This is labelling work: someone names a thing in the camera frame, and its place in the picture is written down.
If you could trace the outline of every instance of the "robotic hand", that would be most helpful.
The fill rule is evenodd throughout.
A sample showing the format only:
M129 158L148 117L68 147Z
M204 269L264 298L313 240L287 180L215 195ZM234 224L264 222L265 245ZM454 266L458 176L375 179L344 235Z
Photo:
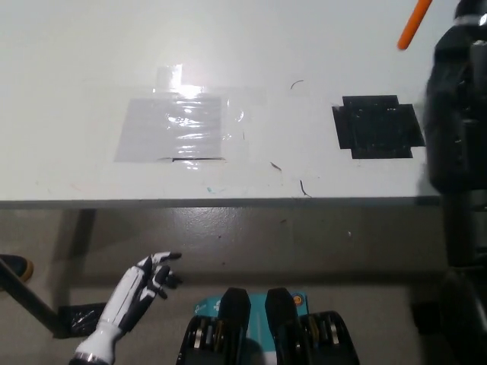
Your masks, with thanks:
M180 257L176 252L159 252L127 270L105 306L97 329L78 346L69 365L112 365L116 342L132 331L156 295L167 299L163 286L174 289L181 283L166 265Z

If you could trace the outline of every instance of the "gray floor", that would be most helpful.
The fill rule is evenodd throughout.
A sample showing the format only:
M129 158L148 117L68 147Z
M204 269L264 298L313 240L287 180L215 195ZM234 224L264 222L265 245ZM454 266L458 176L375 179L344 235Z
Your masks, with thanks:
M0 251L34 261L29 285L54 306L105 301L139 259L183 252L174 269L185 284L121 341L117 365L172 364L197 301L280 284L305 290L311 311L339 311L364 365L452 363L409 313L446 267L436 208L0 211L0 224ZM0 313L0 363L67 364L79 340L52 340L5 293Z

